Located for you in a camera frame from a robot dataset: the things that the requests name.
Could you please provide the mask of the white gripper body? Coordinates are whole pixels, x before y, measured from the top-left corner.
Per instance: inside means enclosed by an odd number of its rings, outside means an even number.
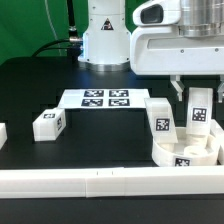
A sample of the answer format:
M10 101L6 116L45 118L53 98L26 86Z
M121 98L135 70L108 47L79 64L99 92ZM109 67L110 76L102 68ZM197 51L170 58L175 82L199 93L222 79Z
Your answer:
M133 12L138 75L223 75L224 0L148 0Z

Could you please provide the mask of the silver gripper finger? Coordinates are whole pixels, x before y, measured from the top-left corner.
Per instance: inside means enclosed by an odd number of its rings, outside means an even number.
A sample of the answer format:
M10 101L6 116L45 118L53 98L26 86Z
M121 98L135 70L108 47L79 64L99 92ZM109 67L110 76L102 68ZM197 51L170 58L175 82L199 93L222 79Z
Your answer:
M220 84L217 88L217 101L222 103L224 100L224 75L220 75Z
M184 84L181 81L181 77L179 75L172 75L170 77L170 82L177 92L178 100L182 101L183 100L183 92L184 92Z

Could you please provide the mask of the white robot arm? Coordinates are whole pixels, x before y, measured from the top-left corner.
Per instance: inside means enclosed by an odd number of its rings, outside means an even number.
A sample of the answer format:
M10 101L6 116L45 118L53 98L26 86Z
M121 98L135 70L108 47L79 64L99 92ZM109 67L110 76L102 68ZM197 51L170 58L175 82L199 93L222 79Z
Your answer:
M132 14L132 32L125 0L88 0L88 13L79 57L85 67L168 75L178 94L182 76L218 75L224 100L224 0L147 0Z

